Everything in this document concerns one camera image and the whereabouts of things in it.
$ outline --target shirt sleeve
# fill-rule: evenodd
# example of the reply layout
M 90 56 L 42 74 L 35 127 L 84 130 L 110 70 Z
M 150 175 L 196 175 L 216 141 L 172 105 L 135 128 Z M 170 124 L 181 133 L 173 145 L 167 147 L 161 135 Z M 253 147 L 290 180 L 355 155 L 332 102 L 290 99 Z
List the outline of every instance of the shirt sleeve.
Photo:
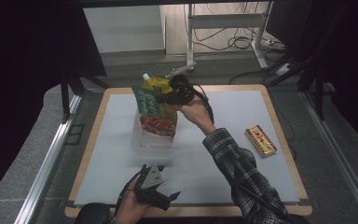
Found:
M 287 214 L 276 189 L 256 169 L 253 153 L 239 147 L 226 129 L 221 128 L 210 133 L 202 144 L 225 177 L 234 178 L 257 197 Z M 232 200 L 241 209 L 245 223 L 287 223 L 248 192 L 232 183 L 230 185 Z

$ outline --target green package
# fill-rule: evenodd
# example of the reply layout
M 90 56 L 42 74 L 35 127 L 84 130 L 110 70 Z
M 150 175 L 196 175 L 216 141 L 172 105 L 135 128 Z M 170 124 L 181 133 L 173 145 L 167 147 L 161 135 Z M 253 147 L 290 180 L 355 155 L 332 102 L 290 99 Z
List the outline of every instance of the green package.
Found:
M 158 91 L 151 91 L 141 86 L 131 87 L 136 98 L 140 122 L 143 130 L 161 136 L 175 135 L 177 112 L 170 105 L 159 104 Z

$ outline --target wooden table edge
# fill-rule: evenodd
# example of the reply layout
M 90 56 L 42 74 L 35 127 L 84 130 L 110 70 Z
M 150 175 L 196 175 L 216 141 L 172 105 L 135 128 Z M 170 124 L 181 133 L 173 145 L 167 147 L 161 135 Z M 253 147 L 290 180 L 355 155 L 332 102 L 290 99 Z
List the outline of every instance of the wooden table edge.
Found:
M 301 181 L 301 177 L 298 173 L 298 170 L 296 168 L 296 164 L 293 160 L 292 153 L 289 149 L 289 146 L 287 145 L 287 142 L 285 140 L 282 127 L 280 125 L 280 122 L 278 121 L 278 117 L 275 113 L 275 109 L 273 108 L 273 104 L 269 98 L 268 91 L 265 86 L 263 85 L 213 85 L 213 86 L 202 86 L 202 88 L 208 92 L 208 91 L 260 91 L 264 102 L 266 103 L 266 107 L 269 113 L 269 116 L 271 118 L 272 124 L 274 126 L 275 132 L 277 134 L 277 137 L 280 141 L 283 155 L 287 161 L 287 164 L 289 166 L 289 170 L 291 171 L 292 177 L 295 181 L 295 186 L 298 192 L 298 196 L 300 200 L 308 200 L 307 192 L 305 191 L 304 185 Z M 86 145 L 86 150 L 84 152 L 82 161 L 80 163 L 76 179 L 74 182 L 74 185 L 72 187 L 69 201 L 74 202 L 76 199 L 76 195 L 78 193 L 78 190 L 80 188 L 80 184 L 83 181 L 84 175 L 87 171 L 87 167 L 90 162 L 90 158 L 92 155 L 92 150 L 94 149 L 96 138 L 98 135 L 98 131 L 100 130 L 101 123 L 103 120 L 103 114 L 107 106 L 107 102 L 109 101 L 109 97 L 111 94 L 131 94 L 132 89 L 131 88 L 110 88 L 105 91 L 103 94 L 103 99 L 101 101 L 100 108 L 98 110 L 97 116 L 94 121 L 94 125 L 92 126 L 91 133 L 89 135 L 89 141 Z M 290 214 L 300 215 L 300 216 L 308 216 L 312 213 L 312 207 L 311 205 L 286 205 L 285 206 L 287 211 Z M 171 207 L 168 211 L 164 211 L 163 213 L 159 209 L 151 208 L 148 209 L 147 213 L 145 214 L 145 217 L 192 217 L 193 212 L 195 211 L 198 214 L 198 217 L 200 216 L 200 212 L 202 213 L 202 217 L 212 217 L 212 216 L 223 216 L 223 217 L 235 217 L 235 216 L 241 216 L 241 210 L 237 206 L 196 206 L 196 207 Z M 68 217 L 76 217 L 78 212 L 80 211 L 80 208 L 74 208 L 74 207 L 65 207 L 65 214 Z

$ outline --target metal stand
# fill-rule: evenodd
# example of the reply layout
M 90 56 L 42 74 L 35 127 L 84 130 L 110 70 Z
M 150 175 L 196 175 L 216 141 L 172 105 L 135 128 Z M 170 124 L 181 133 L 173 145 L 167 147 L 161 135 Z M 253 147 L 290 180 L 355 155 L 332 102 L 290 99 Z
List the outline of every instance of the metal stand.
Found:
M 77 96 L 81 96 L 86 89 L 80 80 L 80 76 L 88 79 L 89 81 L 99 85 L 104 89 L 112 88 L 112 86 L 101 81 L 97 77 L 89 76 L 88 74 L 83 73 L 80 70 L 75 70 L 70 75 L 63 75 L 61 81 L 61 96 L 62 96 L 62 109 L 63 109 L 62 124 L 66 123 L 71 117 L 71 112 L 69 108 L 68 85 L 71 87 L 71 90 Z
M 267 19 L 272 2 L 268 2 L 263 13 L 254 14 L 228 14 L 228 15 L 193 15 L 192 4 L 188 5 L 188 33 L 187 33 L 187 65 L 194 61 L 193 52 L 193 29 L 218 29 L 218 28 L 242 28 L 258 27 L 258 34 L 253 41 L 252 48 L 260 64 L 261 69 L 268 69 L 266 60 L 260 50 L 260 41 L 266 28 Z

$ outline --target metal frame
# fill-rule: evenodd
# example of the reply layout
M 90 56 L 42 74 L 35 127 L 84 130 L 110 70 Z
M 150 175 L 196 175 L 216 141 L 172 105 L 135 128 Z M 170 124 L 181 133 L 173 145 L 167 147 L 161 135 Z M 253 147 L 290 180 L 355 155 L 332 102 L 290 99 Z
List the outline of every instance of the metal frame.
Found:
M 327 147 L 330 149 L 331 155 L 333 156 L 336 164 L 341 171 L 342 175 L 344 176 L 348 186 L 350 187 L 355 199 L 358 202 L 358 178 L 354 171 L 351 168 L 351 165 L 348 163 L 345 155 L 342 153 L 339 145 L 331 134 L 327 124 L 320 119 L 317 112 L 313 109 L 313 101 L 310 99 L 310 96 L 303 91 L 300 92 L 300 96 L 303 98 L 308 111 L 316 124 L 316 127 L 319 129 L 319 132 L 322 135 Z
M 31 186 L 31 189 L 14 223 L 25 224 L 29 223 L 29 221 L 31 220 L 32 215 L 34 214 L 34 210 L 36 209 L 37 203 L 40 200 L 40 195 L 42 194 L 43 189 L 48 182 L 48 177 L 50 176 L 55 161 L 60 154 L 65 136 L 68 134 L 69 128 L 71 127 L 73 121 L 74 116 L 72 115 L 75 114 L 80 100 L 81 97 L 77 95 L 74 96 L 74 98 L 72 99 L 72 102 L 70 104 L 71 116 L 66 123 L 60 125 L 56 135 L 54 136 L 51 146 L 48 149 L 48 154 L 46 155 L 42 166 L 37 173 L 34 183 Z
M 231 15 L 193 15 L 192 5 L 193 4 L 188 5 L 187 15 L 187 65 L 194 62 L 193 29 L 258 27 L 257 37 L 255 41 L 252 41 L 251 43 L 252 48 L 261 69 L 269 68 L 263 54 L 261 53 L 260 42 L 264 30 L 266 29 L 272 2 L 268 2 L 268 5 L 263 13 Z

